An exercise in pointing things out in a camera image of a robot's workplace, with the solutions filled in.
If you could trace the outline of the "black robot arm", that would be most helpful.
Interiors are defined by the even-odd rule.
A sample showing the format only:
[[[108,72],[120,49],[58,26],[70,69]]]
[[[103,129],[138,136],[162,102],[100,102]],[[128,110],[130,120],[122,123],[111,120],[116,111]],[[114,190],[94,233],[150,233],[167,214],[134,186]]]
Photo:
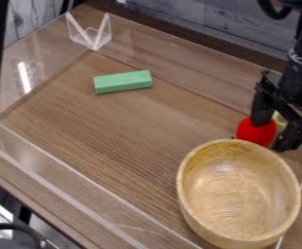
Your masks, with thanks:
[[[286,19],[292,11],[300,12],[296,26],[296,43],[288,51],[288,61],[282,74],[263,71],[256,85],[251,112],[252,124],[267,125],[275,112],[287,120],[284,131],[278,135],[274,150],[286,152],[302,145],[302,0],[282,0],[276,9],[272,0],[258,0],[264,13],[276,20]]]

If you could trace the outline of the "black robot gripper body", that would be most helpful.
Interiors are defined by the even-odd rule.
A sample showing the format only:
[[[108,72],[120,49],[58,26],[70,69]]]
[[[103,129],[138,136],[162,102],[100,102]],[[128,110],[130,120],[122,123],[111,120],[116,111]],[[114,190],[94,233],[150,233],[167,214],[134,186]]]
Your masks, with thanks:
[[[282,75],[271,70],[263,72],[256,91],[272,97],[276,111],[290,122],[302,118],[302,50],[290,51]]]

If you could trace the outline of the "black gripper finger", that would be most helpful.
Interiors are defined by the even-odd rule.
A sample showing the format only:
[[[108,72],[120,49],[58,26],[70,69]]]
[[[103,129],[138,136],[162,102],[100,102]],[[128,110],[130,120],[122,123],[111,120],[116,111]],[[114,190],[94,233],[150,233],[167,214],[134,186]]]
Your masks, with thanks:
[[[275,102],[272,97],[256,91],[252,105],[251,119],[255,126],[268,125],[275,114]]]
[[[284,132],[278,136],[274,144],[276,152],[296,150],[302,145],[302,118],[291,121],[287,124]]]

